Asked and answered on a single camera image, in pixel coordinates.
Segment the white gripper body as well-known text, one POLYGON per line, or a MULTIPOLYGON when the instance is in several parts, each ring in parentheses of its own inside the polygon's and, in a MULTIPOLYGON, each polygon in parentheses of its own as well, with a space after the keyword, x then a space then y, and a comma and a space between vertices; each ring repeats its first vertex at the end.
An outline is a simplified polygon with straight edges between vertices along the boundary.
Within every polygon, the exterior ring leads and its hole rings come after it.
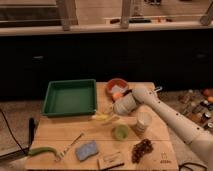
POLYGON ((131 93, 118 99, 113 106, 113 110, 118 115, 127 115, 137 108, 137 103, 131 93))

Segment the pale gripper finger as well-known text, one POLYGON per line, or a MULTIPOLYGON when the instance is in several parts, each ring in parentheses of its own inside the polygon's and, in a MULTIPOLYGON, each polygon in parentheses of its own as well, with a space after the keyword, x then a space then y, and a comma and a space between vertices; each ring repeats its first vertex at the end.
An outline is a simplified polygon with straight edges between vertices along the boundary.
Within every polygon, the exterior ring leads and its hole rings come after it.
POLYGON ((113 104, 108 105, 105 109, 105 113, 112 114, 113 112, 114 112, 114 105, 113 104))
POLYGON ((117 120, 119 120, 119 119, 120 119, 120 117, 117 116, 117 115, 115 115, 115 116, 113 116, 112 118, 110 118, 109 120, 107 120, 106 122, 104 122, 102 125, 111 124, 112 122, 117 121, 117 120))

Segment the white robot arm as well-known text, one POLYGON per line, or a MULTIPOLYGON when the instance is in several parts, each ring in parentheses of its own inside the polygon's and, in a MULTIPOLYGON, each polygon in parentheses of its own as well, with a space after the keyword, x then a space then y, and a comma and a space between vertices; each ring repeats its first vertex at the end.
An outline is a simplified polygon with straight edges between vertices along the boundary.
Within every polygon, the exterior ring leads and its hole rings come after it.
POLYGON ((131 93, 116 100, 111 108, 118 115, 126 115, 142 104, 149 106, 158 114, 207 165, 207 171, 213 171, 213 135, 162 102, 155 90, 148 89, 144 84, 136 84, 131 93))

